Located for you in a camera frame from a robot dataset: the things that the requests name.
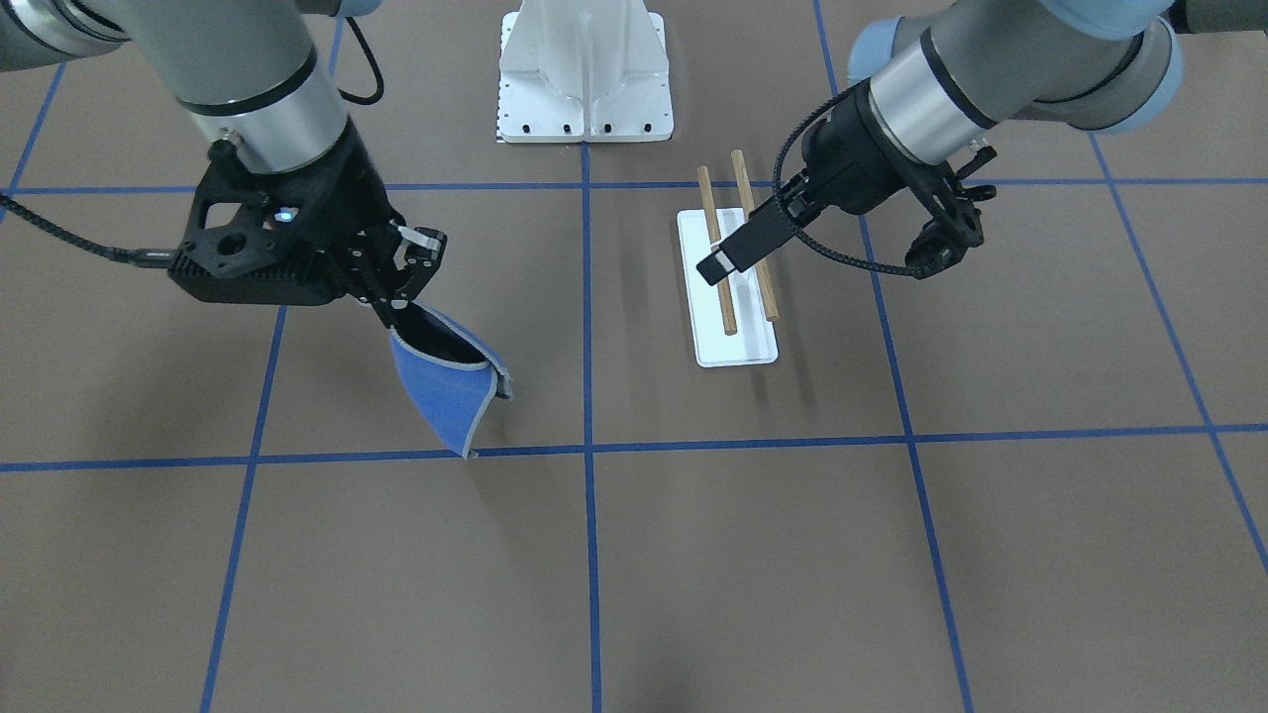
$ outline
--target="bolt hole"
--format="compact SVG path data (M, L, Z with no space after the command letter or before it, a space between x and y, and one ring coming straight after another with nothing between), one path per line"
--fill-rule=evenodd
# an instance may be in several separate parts
M221 255L237 255L243 247L246 247L246 236L233 232L221 239L221 242L216 246L216 251Z

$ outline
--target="blue towel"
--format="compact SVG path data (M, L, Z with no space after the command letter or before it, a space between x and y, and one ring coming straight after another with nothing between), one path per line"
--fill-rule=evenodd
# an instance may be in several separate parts
M472 457L472 436L495 396L511 398L511 373L458 322L415 302L398 311L392 354L410 400L446 448Z

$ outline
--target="mounting bolt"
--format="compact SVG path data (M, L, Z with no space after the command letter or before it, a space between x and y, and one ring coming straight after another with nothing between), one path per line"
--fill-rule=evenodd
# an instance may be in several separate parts
M236 131L233 131L233 129L231 129L230 127L221 127L221 133L217 137L217 140L218 141L228 141L230 143L232 143L233 146L237 146L238 148L241 148L242 143L243 143L242 134L238 133L238 132L236 132Z

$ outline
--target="black ring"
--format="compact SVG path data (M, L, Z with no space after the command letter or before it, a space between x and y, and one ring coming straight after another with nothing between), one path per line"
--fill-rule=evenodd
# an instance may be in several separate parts
M942 85L942 90L946 91L947 96L951 98L951 101L954 101L955 105L964 112L964 115L969 117L973 123L984 129L999 123L974 107L973 101L969 100L969 96L962 89L960 89L960 85L951 77L951 72L947 71L947 66L942 62L942 57L940 57L937 49L933 48L933 28L926 29L921 34L921 49L924 52L924 60L929 63L929 69L933 70L933 76L937 77L938 84Z
M308 81L308 77L312 76L314 69L317 69L316 47L308 51L308 58L304 60L304 63L301 65L298 70L295 70L295 74L290 75L285 81L264 94L256 94L250 99L243 99L242 101L230 101L228 104L194 104L193 101L184 101L181 99L178 99L178 101L180 101L180 105L185 109L204 117L232 117L236 114L246 114L249 112L264 109L265 107L271 107L287 96L290 96L297 89L299 89L301 85Z

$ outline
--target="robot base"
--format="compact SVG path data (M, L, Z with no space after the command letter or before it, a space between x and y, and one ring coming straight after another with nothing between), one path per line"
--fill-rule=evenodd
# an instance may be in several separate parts
M500 141L645 142L673 134L664 19L642 1L625 5L619 20L581 8L568 25L571 15L530 3L502 19Z

